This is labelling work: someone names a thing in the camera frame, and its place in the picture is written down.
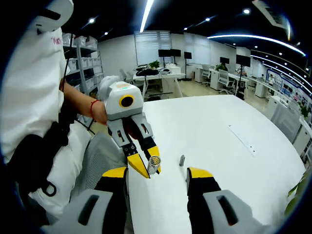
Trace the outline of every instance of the spring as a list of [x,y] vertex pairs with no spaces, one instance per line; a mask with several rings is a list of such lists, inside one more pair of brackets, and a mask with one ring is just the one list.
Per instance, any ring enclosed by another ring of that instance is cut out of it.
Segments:
[[150,175],[154,175],[160,166],[160,157],[158,156],[151,156],[150,159],[148,160],[148,165],[147,165],[147,171]]

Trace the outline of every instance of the computer monitor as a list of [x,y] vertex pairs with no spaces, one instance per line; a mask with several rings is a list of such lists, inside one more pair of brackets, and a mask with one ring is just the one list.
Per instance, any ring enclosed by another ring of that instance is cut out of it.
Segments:
[[242,56],[242,55],[236,55],[236,64],[240,64],[242,66],[250,67],[250,57]]
[[192,59],[192,53],[190,53],[190,52],[184,52],[184,58],[185,58],[185,59]]
[[221,62],[221,63],[230,64],[230,59],[229,59],[229,58],[220,57],[220,62]]
[[181,57],[181,51],[180,50],[171,49],[171,56]]
[[171,50],[158,50],[159,57],[171,57]]

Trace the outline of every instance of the window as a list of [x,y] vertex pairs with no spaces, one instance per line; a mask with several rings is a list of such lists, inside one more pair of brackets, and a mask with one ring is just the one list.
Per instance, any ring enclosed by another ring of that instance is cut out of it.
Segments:
[[[145,31],[135,33],[136,59],[138,65],[149,64],[158,60],[163,63],[163,58],[158,56],[158,50],[171,49],[171,37],[168,31]],[[165,58],[165,63],[172,62],[172,57]]]

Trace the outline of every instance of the potted plant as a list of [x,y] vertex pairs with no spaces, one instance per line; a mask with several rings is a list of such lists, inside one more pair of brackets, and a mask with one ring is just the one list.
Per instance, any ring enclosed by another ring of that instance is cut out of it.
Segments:
[[150,66],[150,68],[152,69],[152,70],[155,70],[155,69],[157,69],[158,67],[159,67],[159,61],[154,61],[154,62],[151,62],[150,64],[149,64],[149,66]]

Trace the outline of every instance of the metal cylinder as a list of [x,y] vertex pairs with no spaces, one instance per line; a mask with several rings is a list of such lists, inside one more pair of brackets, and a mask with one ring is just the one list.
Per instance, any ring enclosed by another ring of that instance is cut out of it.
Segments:
[[151,156],[150,159],[148,160],[148,165],[147,165],[147,171],[150,175],[153,175],[156,173],[158,167],[160,166],[160,157],[158,156]]
[[182,155],[181,158],[180,158],[180,163],[179,165],[182,167],[184,165],[184,161],[185,161],[185,156]]

